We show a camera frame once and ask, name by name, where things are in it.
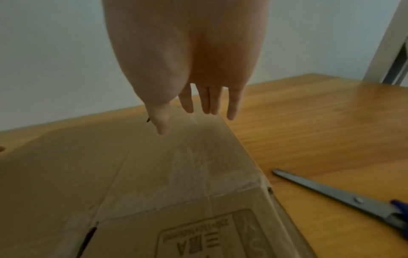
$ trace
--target scissor handle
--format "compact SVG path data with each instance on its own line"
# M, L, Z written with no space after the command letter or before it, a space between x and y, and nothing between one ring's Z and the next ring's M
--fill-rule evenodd
M408 223L408 204L398 200L392 200L391 204L397 207L401 213L402 218ZM403 237L408 240L408 227L406 227L403 231Z

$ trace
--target table surface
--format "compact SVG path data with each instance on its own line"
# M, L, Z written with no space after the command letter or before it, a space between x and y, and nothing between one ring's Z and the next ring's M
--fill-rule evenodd
M310 74L248 87L235 121L226 119L226 108L224 94L221 116L318 257L408 258L408 242L394 229L271 174L280 168L381 201L408 202L408 89ZM0 155L52 130L143 112L136 107L2 132Z

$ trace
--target cardboard box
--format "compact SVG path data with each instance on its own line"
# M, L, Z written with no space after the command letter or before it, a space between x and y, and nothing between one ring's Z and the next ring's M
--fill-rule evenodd
M143 114L0 156L0 257L313 257L222 119L172 112L165 136Z

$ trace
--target printed label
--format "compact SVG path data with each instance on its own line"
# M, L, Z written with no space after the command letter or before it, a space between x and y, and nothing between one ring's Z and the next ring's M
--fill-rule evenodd
M251 210L163 230L156 258L275 258Z

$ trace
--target hand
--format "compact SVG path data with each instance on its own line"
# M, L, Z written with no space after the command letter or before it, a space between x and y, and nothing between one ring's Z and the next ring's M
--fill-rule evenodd
M119 65L159 134L170 127L169 102L192 113L195 83L204 113L217 114L222 88L234 119L258 59L269 0L103 0Z

